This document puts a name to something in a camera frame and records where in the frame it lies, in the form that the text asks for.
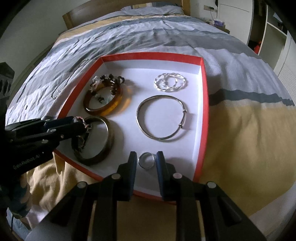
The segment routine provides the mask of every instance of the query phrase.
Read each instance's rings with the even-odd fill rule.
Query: tray
[[[179,73],[187,79],[187,85],[176,92],[161,92],[154,88],[154,79],[162,73]],[[198,181],[205,155],[208,130],[208,93],[203,59],[174,53],[124,53],[104,56],[98,59],[74,88],[58,117],[82,116],[89,114],[83,109],[83,98],[89,83],[97,75],[112,73],[123,76],[123,98],[116,109],[106,118],[115,131],[113,148],[107,158],[92,166],[80,164],[71,149],[71,140],[58,146],[57,155],[66,162],[93,177],[101,180],[114,172],[128,159],[130,151],[139,157],[143,152],[163,151],[166,161],[175,166],[176,171]],[[187,115],[183,129],[171,139],[157,141],[145,136],[136,122],[136,110],[146,98],[154,95],[172,95],[186,106]],[[94,98],[90,107],[99,105]],[[171,99],[151,101],[143,106],[141,116],[147,129],[161,137],[173,133],[182,118],[180,104]],[[91,157],[100,151],[107,131],[104,125],[94,125],[84,151],[84,157]],[[159,199],[159,186],[156,167],[144,170],[137,166],[134,194]]]

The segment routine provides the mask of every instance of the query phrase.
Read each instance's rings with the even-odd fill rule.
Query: headboard
[[[165,0],[183,7],[186,15],[190,15],[190,0]],[[90,0],[63,15],[68,29],[94,20],[108,13],[119,11],[123,7],[144,4],[149,0]]]

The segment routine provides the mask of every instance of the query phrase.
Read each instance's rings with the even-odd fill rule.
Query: cable
[[[212,20],[214,21],[214,18],[213,18],[213,15],[212,15],[212,10],[210,9],[210,13],[211,13],[211,16],[212,16]]]
[[[11,217],[11,226],[10,226],[10,230],[11,230],[11,232],[12,232],[12,226],[13,226],[13,218],[14,218],[14,216],[12,215],[12,217]]]

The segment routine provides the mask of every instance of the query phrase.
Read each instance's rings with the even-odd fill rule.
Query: silver chain necklace
[[[88,58],[84,59],[84,60],[81,62],[81,64],[80,64],[80,65],[79,65],[74,71],[72,71],[72,72],[70,73],[70,76],[67,78],[67,80],[66,80],[66,82],[64,83],[63,87],[62,87],[59,91],[57,91],[57,89],[61,86],[61,84],[62,84],[63,82],[60,83],[57,87],[55,87],[55,89],[53,90],[53,92],[52,92],[50,98],[52,98],[52,99],[55,100],[55,99],[59,96],[59,94],[62,92],[62,90],[63,90],[63,89],[66,87],[66,85],[68,84],[69,79],[72,77],[72,75],[74,74],[74,72],[75,72],[78,68],[80,68],[81,66],[86,65],[86,61],[88,61]]]

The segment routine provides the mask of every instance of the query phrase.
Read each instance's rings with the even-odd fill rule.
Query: screw
[[[118,174],[118,173],[114,173],[114,174],[112,174],[111,177],[112,177],[112,179],[114,179],[114,180],[118,180],[118,179],[121,178],[120,174]]]
[[[86,182],[79,182],[77,183],[78,188],[85,188],[86,187]]]
[[[175,172],[173,174],[173,178],[175,178],[175,179],[181,179],[182,178],[182,174]]]
[[[207,183],[207,186],[208,186],[209,188],[215,188],[217,185],[216,185],[216,183],[214,183],[214,182],[208,182],[208,183]]]

